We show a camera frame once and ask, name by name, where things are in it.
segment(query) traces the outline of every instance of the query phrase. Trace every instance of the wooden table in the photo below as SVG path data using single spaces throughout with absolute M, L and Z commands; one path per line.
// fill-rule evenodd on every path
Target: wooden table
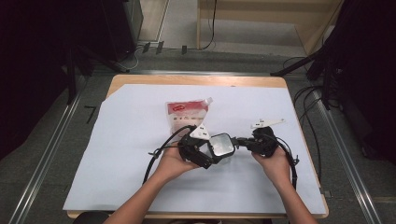
M 161 84 L 161 85 L 201 85 L 201 86 L 227 86 L 227 87 L 265 87 L 265 88 L 287 88 L 282 77 L 225 77 L 225 76 L 182 76 L 182 75 L 117 75 L 114 76 L 107 97 L 117 91 L 125 84 Z M 312 169 L 315 167 L 309 156 Z M 316 215 L 316 218 L 324 218 L 329 214 L 324 196 L 321 195 L 326 213 Z M 76 218 L 84 211 L 68 210 L 67 214 Z M 148 212 L 146 218 L 280 218 L 286 214 L 205 214 L 205 213 L 156 213 Z
M 335 24 L 342 2 L 342 0 L 218 0 L 216 20 L 294 24 L 305 52 L 309 55 L 320 43 L 329 26 Z M 201 47 L 201 19 L 213 19 L 214 4 L 215 0 L 198 0 L 198 49 Z

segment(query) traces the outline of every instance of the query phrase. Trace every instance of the hand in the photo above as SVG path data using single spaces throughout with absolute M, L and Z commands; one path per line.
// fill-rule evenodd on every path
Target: hand
M 165 182 L 169 182 L 172 179 L 184 174 L 185 172 L 198 168 L 199 165 L 183 161 L 178 152 L 177 142 L 172 144 L 164 150 L 163 156 L 161 157 L 160 163 L 158 164 L 157 170 L 153 176 L 157 176 Z
M 286 153 L 278 147 L 270 158 L 259 153 L 252 152 L 251 155 L 262 166 L 265 174 L 273 182 L 275 187 L 284 183 L 290 183 L 290 166 Z

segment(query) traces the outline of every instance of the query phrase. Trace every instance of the black wire harness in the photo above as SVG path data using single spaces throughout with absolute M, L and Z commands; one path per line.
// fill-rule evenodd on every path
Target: black wire harness
M 143 184 L 148 180 L 149 178 L 149 173 L 151 170 L 151 167 L 155 160 L 157 160 L 160 155 L 162 154 L 163 150 L 167 148 L 169 142 L 180 132 L 182 132 L 185 129 L 190 129 L 188 133 L 186 133 L 183 137 L 182 140 L 178 143 L 178 149 L 180 156 L 184 160 L 189 160 L 191 162 L 194 162 L 201 167 L 208 168 L 212 163 L 218 163 L 221 159 L 220 158 L 210 158 L 203 152 L 199 150 L 199 147 L 201 147 L 205 143 L 209 143 L 207 140 L 202 140 L 202 139 L 195 139 L 190 137 L 190 133 L 196 129 L 196 126 L 184 126 L 177 130 L 175 133 L 173 133 L 164 143 L 161 147 L 157 148 L 154 150 L 154 152 L 149 153 L 149 155 L 152 156 L 149 164 L 148 164 L 148 169 L 146 171 Z M 253 131 L 253 136 L 254 138 L 229 138 L 230 139 L 230 144 L 233 145 L 233 147 L 246 147 L 247 150 L 259 153 L 261 155 L 264 155 L 266 157 L 271 157 L 277 147 L 281 147 L 285 153 L 286 157 L 288 160 L 288 163 L 290 165 L 291 169 L 291 175 L 292 175 L 292 185 L 296 189 L 297 188 L 297 172 L 295 169 L 295 166 L 299 162 L 298 155 L 297 158 L 294 159 L 290 147 L 288 144 L 281 138 L 275 137 L 274 132 L 270 127 L 264 127 L 264 128 L 258 128 L 255 131 Z
M 293 99 L 293 105 L 294 105 L 294 107 L 296 107 L 296 103 L 297 103 L 298 99 L 305 92 L 307 92 L 307 94 L 305 95 L 305 97 L 303 99 L 304 113 L 299 117 L 299 121 L 303 128 L 304 127 L 304 118 L 306 118 L 306 120 L 308 121 L 309 128 L 310 128 L 312 134 L 314 135 L 315 146 L 317 148 L 317 153 L 318 153 L 318 181 L 319 181 L 319 183 L 321 182 L 321 178 L 322 178 L 322 164 L 321 164 L 322 158 L 321 158 L 320 146 L 319 146 L 319 142 L 318 142 L 318 136 L 317 136 L 317 133 L 316 133 L 314 126 L 312 124 L 311 118 L 309 118 L 309 116 L 308 116 L 308 112 L 312 108 L 314 108 L 316 103 L 321 101 L 321 98 L 318 98 L 318 99 L 312 101 L 309 105 L 306 104 L 306 101 L 307 101 L 309 95 L 311 95 L 314 91 L 321 90 L 322 88 L 323 88 L 323 86 L 310 86 L 310 87 L 302 88 L 299 91 L 297 91 L 297 93 L 294 95 L 294 99 Z

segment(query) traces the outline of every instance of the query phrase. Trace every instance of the black equipment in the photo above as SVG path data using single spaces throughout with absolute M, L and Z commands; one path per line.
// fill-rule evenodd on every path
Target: black equipment
M 67 87 L 64 45 L 42 4 L 1 2 L 0 160 L 23 144 Z
M 73 224 L 97 224 L 105 222 L 109 217 L 106 212 L 93 211 L 83 212 L 74 221 Z
M 396 3 L 374 0 L 344 1 L 337 23 L 322 48 L 272 76 L 313 62 L 307 78 L 324 70 L 322 102 L 330 109 L 332 86 L 348 121 L 369 159 L 396 164 L 392 137 L 396 129 Z
M 191 161 L 207 169 L 212 164 L 218 164 L 221 160 L 231 157 L 235 153 L 235 148 L 246 147 L 249 151 L 259 153 L 265 157 L 271 157 L 274 155 L 277 147 L 281 147 L 286 152 L 286 156 L 291 168 L 292 185 L 294 188 L 296 188 L 297 173 L 295 170 L 295 165 L 299 161 L 298 157 L 296 160 L 292 157 L 289 146 L 283 140 L 275 137 L 274 131 L 270 127 L 255 129 L 253 131 L 253 138 L 231 138 L 227 133 L 221 133 L 210 137 L 208 140 L 191 137 L 191 133 L 196 128 L 196 126 L 189 125 L 177 130 L 171 137 L 168 138 L 162 147 L 156 149 L 153 153 L 149 153 L 153 156 L 153 158 L 148 165 L 143 184 L 149 177 L 149 171 L 152 164 L 156 159 L 159 158 L 169 141 L 184 129 L 190 129 L 190 131 L 184 134 L 177 143 L 180 156 L 183 160 Z M 285 145 L 279 142 L 277 139 L 281 140 L 287 147 L 285 147 Z M 208 145 L 209 153 L 204 153 L 200 150 L 200 147 L 205 144 Z
M 104 60 L 119 62 L 135 51 L 143 13 L 139 0 L 67 1 L 66 17 L 78 46 Z

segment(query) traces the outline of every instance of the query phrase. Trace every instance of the white tag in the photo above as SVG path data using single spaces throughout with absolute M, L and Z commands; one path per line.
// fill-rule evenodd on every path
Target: white tag
M 212 97 L 206 98 L 206 99 L 204 100 L 205 105 L 210 105 L 210 104 L 212 104 L 212 102 L 213 102 Z
M 192 131 L 192 133 L 190 133 L 190 137 L 209 140 L 210 134 L 206 130 L 206 127 L 204 126 L 204 124 L 201 124 L 194 131 Z
M 268 119 L 268 120 L 263 120 L 260 119 L 259 122 L 254 123 L 251 125 L 251 128 L 265 128 L 274 124 L 282 123 L 285 122 L 284 119 Z

